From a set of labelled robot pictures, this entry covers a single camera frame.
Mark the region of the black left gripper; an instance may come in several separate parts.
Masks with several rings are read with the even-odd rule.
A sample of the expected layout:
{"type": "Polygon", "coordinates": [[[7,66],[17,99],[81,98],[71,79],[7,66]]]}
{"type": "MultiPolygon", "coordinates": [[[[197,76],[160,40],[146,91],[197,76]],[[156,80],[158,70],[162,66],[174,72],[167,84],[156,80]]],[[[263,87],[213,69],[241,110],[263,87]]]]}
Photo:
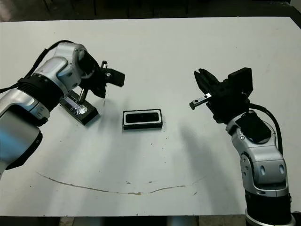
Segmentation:
{"type": "Polygon", "coordinates": [[[107,61],[102,61],[101,66],[96,68],[90,78],[83,79],[79,87],[92,91],[97,97],[105,98],[107,80],[103,69],[107,68],[107,64],[107,61]]]}

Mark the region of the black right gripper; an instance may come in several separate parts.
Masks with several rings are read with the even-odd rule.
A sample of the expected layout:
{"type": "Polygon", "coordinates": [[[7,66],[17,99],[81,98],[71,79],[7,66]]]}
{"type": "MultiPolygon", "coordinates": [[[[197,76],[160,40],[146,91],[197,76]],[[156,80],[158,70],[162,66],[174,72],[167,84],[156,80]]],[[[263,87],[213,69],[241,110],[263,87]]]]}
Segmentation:
{"type": "Polygon", "coordinates": [[[202,97],[193,99],[189,106],[195,109],[201,104],[206,104],[213,113],[217,123],[229,123],[230,120],[248,110],[248,93],[241,87],[218,79],[205,69],[194,71],[195,80],[199,89],[204,93],[202,97]]]}

